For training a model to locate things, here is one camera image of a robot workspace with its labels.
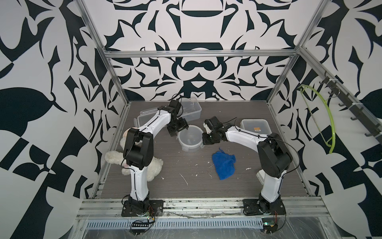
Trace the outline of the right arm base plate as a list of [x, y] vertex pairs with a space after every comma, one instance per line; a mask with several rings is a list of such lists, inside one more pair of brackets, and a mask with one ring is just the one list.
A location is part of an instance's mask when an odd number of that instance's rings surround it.
[[281, 198], [277, 198], [274, 202], [270, 203], [267, 200], [261, 199], [244, 199], [243, 213], [246, 216], [256, 215], [285, 215], [286, 208]]

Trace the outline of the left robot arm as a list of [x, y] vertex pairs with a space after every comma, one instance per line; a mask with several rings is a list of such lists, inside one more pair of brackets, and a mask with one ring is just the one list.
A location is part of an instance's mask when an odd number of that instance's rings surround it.
[[149, 207], [147, 170], [154, 156], [154, 139], [163, 128], [168, 130], [170, 136], [189, 128], [187, 121], [179, 114], [182, 109], [181, 103], [172, 101], [167, 106], [159, 107], [156, 114], [141, 127], [128, 130], [122, 161], [132, 172], [130, 205], [142, 209]]

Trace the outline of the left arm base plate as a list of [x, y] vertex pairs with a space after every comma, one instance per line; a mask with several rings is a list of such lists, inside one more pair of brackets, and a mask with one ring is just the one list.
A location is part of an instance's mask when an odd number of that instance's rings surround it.
[[163, 200], [126, 200], [123, 203], [122, 217], [160, 216], [163, 213]]

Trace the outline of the blue microfiber cloth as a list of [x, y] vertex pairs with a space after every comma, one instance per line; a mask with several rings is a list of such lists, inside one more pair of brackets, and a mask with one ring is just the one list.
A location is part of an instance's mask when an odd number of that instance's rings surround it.
[[221, 148], [212, 155], [212, 161], [220, 180], [231, 177], [235, 172], [235, 155], [225, 153]]

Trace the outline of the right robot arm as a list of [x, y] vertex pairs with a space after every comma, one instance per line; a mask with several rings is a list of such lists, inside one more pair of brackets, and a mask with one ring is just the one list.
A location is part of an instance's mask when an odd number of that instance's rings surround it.
[[257, 152], [264, 171], [259, 202], [270, 206], [281, 199], [282, 181], [288, 173], [293, 158], [286, 143], [277, 133], [266, 135], [250, 132], [229, 122], [223, 123], [217, 117], [206, 119], [204, 128], [206, 130], [203, 133], [204, 145], [228, 141]]

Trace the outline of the tall rectangular clear lunch box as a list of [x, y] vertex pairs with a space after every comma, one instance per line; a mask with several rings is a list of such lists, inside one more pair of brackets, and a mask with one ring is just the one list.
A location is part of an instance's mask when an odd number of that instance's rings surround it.
[[181, 108], [178, 116], [185, 119], [188, 123], [201, 117], [202, 108], [196, 98], [182, 98]]

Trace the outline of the clear rectangular lunch box lid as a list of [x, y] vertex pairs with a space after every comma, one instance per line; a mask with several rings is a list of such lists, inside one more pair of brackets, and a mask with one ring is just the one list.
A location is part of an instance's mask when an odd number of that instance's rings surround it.
[[171, 116], [166, 110], [151, 108], [147, 111], [144, 111], [136, 119], [134, 119], [134, 126], [136, 128], [162, 128], [164, 125], [170, 122], [170, 119]]

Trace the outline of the round clear lunch box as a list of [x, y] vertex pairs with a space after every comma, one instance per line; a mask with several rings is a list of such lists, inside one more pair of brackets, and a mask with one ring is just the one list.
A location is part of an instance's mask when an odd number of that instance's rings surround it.
[[195, 125], [189, 125], [188, 129], [178, 132], [177, 140], [185, 152], [196, 152], [205, 147], [203, 130]]

